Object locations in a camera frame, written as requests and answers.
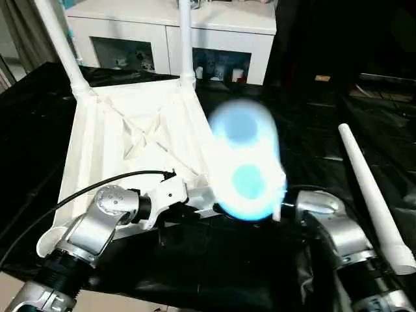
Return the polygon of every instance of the blue light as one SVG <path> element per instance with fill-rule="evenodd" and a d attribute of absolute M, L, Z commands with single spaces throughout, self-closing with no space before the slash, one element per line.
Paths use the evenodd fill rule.
<path fill-rule="evenodd" d="M 273 117 L 260 104 L 239 99 L 223 104 L 209 123 L 218 142 L 227 146 L 212 184 L 218 203 L 240 220 L 270 216 L 286 192 Z"/>
<path fill-rule="evenodd" d="M 259 198 L 266 187 L 260 170 L 253 164 L 245 164 L 234 171 L 233 185 L 237 192 L 248 200 Z"/>

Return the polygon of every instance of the black tablecloth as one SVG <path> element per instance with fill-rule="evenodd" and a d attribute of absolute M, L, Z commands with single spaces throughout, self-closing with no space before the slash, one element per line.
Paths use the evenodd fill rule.
<path fill-rule="evenodd" d="M 82 70 L 92 86 L 172 78 Z M 376 243 L 352 169 L 343 161 L 337 126 L 348 122 L 406 244 L 416 252 L 415 107 L 219 82 L 198 83 L 196 93 L 207 116 L 232 98 L 255 99 L 268 107 L 278 125 L 289 186 L 336 194 Z M 44 64 L 0 94 L 0 254 L 56 203 L 75 104 L 58 64 Z M 42 263 L 35 244 L 50 224 L 46 218 L 18 245 L 6 263 L 9 274 L 33 277 Z M 86 288 L 202 310 L 331 311 L 331 271 L 324 260 L 311 261 L 309 243 L 307 234 L 290 224 L 209 218 L 113 242 L 97 268 L 98 283 Z M 416 289 L 413 280 L 405 280 L 410 294 Z"/>

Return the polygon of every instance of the floor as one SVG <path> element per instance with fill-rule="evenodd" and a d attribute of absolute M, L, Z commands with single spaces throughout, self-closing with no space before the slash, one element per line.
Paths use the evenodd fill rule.
<path fill-rule="evenodd" d="M 4 311 L 23 283 L 15 278 L 0 273 L 0 311 Z M 114 294 L 101 294 L 92 291 L 81 291 L 73 312 L 83 311 L 139 311 L 139 312 L 183 312 L 176 307 L 154 304 Z"/>

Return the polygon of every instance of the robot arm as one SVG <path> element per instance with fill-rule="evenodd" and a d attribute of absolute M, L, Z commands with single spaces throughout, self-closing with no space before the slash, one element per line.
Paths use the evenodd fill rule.
<path fill-rule="evenodd" d="M 393 271 L 347 216 L 339 198 L 323 191 L 300 191 L 295 211 L 297 221 L 324 241 L 354 311 L 415 312 Z"/>
<path fill-rule="evenodd" d="M 115 185 L 102 187 L 87 212 L 72 222 L 33 281 L 20 289 L 5 311 L 71 311 L 116 226 L 140 222 L 143 229 L 151 229 L 170 205 L 187 199 L 185 183 L 178 176 L 162 181 L 144 196 Z"/>

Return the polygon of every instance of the white pvc pipe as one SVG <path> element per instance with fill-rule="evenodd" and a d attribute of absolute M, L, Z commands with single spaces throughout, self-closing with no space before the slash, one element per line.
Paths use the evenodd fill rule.
<path fill-rule="evenodd" d="M 406 275 L 416 272 L 415 258 L 400 236 L 395 221 L 350 127 L 343 123 L 338 127 L 338 130 L 367 204 L 372 223 L 380 241 L 381 251 L 396 274 Z"/>
<path fill-rule="evenodd" d="M 58 18 L 53 10 L 51 0 L 35 0 L 40 16 L 42 17 L 47 32 L 52 39 L 53 45 L 58 53 L 60 61 L 65 67 L 66 73 L 70 78 L 71 89 L 74 95 L 79 95 L 90 90 L 89 84 L 84 79 L 79 70 L 77 61 L 72 54 L 72 50 L 66 40 Z"/>
<path fill-rule="evenodd" d="M 181 47 L 183 82 L 195 82 L 195 73 L 192 60 L 192 38 L 190 28 L 190 0 L 179 0 L 179 15 L 181 19 Z"/>

